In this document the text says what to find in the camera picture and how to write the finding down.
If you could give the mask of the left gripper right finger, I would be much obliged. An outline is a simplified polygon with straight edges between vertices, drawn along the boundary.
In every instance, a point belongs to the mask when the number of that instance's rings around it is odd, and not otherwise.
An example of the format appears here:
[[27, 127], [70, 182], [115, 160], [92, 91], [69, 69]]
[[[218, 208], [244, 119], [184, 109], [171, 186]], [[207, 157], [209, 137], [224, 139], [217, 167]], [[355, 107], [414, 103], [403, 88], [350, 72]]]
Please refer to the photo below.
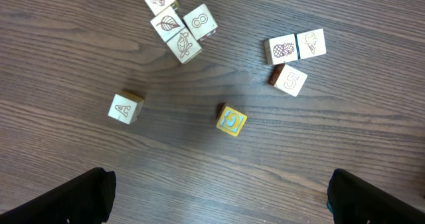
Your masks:
[[344, 169], [335, 169], [327, 188], [335, 224], [424, 224], [424, 212]]

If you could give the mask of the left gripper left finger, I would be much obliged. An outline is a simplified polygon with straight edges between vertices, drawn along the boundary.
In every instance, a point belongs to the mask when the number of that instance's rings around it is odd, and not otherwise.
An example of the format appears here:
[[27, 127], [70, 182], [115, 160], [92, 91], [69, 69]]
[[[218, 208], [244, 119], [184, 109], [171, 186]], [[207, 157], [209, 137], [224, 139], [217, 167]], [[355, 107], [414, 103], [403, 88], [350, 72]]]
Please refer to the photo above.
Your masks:
[[115, 172], [93, 168], [1, 214], [1, 223], [101, 224], [108, 221], [115, 196]]

